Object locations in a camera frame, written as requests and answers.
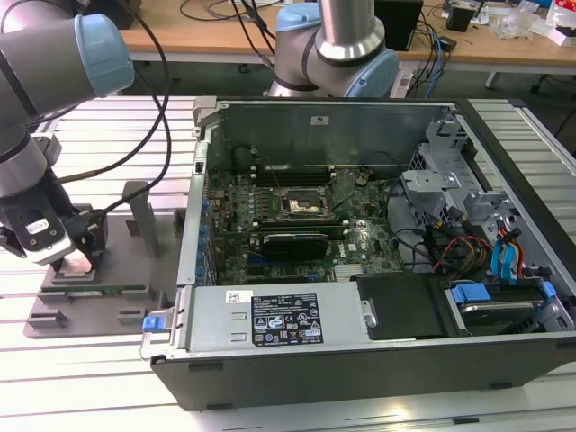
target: blue tab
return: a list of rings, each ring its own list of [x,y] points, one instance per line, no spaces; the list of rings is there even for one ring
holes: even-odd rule
[[[512,246],[507,246],[506,254],[504,255],[504,262],[502,263],[502,280],[507,281],[513,285],[518,282],[518,279],[512,278],[511,271],[515,256],[516,250],[514,250]]]
[[[547,300],[556,296],[556,289],[549,282],[542,282],[542,291],[544,292]]]
[[[483,283],[459,283],[451,290],[456,303],[489,302],[492,300]]]
[[[142,321],[142,331],[148,333],[161,333],[166,331],[166,318],[146,317],[144,321]]]
[[[290,4],[278,13],[276,31],[289,32],[320,25],[320,9],[315,3]]]
[[[500,272],[500,254],[502,253],[502,242],[497,241],[494,245],[494,250],[492,251],[492,258],[490,260],[490,271],[493,275],[497,275]]]

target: white object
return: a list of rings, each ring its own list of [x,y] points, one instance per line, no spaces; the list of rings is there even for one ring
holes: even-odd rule
[[[561,47],[576,48],[576,37],[568,37],[558,29],[551,29],[548,33],[548,39]]]
[[[576,29],[576,3],[570,0],[553,0],[546,16],[551,27],[570,27]]]

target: white label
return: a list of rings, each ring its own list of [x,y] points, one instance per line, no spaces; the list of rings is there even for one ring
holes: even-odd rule
[[[102,293],[99,291],[78,291],[78,292],[68,292],[69,297],[102,297]]]
[[[48,221],[45,219],[36,220],[35,222],[31,223],[30,225],[26,225],[26,230],[30,235],[38,234],[44,230],[47,230],[50,225]]]
[[[310,120],[312,126],[328,126],[329,123],[330,118],[327,115],[317,115]]]
[[[226,303],[250,303],[252,291],[226,291]]]

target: power supply label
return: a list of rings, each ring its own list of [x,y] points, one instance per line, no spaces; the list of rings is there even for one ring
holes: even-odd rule
[[[257,347],[323,342],[316,294],[252,297],[252,343]]]

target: metal bracket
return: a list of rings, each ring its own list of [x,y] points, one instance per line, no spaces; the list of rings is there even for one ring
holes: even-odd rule
[[[200,96],[194,100],[192,115],[196,126],[204,127],[220,120],[220,103],[216,96]]]
[[[62,146],[58,138],[56,138],[56,135],[53,133],[35,133],[32,137],[36,141],[36,145],[42,152],[42,155],[44,155],[48,161],[48,165],[54,167],[62,152]]]

